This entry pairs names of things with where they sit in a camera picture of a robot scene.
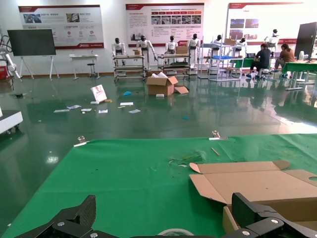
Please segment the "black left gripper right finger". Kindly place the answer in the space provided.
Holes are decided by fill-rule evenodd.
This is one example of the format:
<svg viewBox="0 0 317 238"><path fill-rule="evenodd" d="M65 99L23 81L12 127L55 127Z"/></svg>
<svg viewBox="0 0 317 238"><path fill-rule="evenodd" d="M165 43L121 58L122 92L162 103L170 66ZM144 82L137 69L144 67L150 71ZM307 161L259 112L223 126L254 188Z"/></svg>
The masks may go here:
<svg viewBox="0 0 317 238"><path fill-rule="evenodd" d="M227 238L315 238L317 232L291 222L272 207L249 201L241 193L232 194L232 215L240 229Z"/></svg>

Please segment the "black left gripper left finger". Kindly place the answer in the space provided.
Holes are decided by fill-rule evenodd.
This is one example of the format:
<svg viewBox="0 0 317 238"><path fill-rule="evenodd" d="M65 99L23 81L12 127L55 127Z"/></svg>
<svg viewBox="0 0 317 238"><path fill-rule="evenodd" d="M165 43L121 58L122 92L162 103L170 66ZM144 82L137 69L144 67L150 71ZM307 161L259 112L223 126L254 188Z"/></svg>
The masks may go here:
<svg viewBox="0 0 317 238"><path fill-rule="evenodd" d="M96 197L88 195L78 206L60 210L49 222L27 231L19 238L83 238L96 220Z"/></svg>

